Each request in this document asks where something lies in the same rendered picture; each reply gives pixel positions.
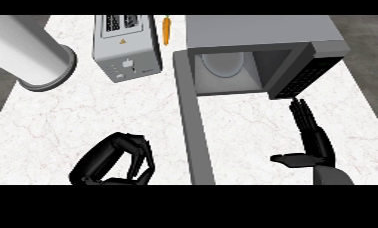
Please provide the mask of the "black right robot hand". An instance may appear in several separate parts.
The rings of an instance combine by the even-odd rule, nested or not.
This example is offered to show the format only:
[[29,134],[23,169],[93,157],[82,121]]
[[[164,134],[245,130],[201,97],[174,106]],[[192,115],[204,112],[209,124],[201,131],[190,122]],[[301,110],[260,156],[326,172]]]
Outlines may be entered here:
[[270,157],[271,162],[289,168],[335,166],[335,151],[323,128],[317,125],[310,107],[302,99],[292,99],[289,110],[299,130],[302,153],[277,154]]

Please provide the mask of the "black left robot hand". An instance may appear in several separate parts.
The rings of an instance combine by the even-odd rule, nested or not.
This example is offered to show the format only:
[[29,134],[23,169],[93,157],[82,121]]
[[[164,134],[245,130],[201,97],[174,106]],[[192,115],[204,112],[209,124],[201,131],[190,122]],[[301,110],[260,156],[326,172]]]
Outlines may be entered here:
[[[131,164],[125,178],[103,176],[124,153],[131,155]],[[155,162],[149,141],[143,135],[110,134],[88,150],[69,175],[72,185],[146,185],[155,173]]]

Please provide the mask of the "grey microwave door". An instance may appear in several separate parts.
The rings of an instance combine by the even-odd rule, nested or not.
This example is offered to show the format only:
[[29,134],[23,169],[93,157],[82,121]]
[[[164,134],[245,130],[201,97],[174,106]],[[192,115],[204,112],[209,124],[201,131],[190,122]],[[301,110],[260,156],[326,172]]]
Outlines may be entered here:
[[186,143],[190,182],[193,185],[214,185],[214,174],[199,113],[196,91],[187,52],[172,53],[172,67]]

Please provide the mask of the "grey microwave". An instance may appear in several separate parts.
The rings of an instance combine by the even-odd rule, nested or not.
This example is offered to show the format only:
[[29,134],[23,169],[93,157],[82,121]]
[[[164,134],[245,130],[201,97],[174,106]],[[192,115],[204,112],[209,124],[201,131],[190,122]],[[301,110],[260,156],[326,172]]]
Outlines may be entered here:
[[196,94],[295,97],[350,52],[326,15],[189,15]]

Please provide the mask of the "silver toaster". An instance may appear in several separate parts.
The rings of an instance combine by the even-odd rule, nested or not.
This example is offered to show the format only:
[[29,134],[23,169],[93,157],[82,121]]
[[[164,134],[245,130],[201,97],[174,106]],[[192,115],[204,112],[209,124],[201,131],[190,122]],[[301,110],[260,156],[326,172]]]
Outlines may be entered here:
[[162,71],[152,15],[94,16],[93,60],[113,83]]

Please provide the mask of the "white cylindrical container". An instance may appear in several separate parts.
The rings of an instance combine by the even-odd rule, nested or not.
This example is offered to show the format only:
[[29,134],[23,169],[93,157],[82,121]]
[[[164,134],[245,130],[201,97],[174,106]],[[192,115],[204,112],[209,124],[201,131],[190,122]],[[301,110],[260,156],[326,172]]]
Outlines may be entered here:
[[34,92],[54,89],[77,67],[74,50],[56,42],[29,15],[0,15],[0,68]]

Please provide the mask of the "orange carrot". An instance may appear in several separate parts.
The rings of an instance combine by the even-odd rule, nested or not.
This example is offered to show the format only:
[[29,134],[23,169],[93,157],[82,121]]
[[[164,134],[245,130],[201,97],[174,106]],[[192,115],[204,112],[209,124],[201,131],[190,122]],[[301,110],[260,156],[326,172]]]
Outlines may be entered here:
[[170,28],[171,28],[171,19],[170,15],[165,15],[162,19],[162,43],[167,46],[170,41]]

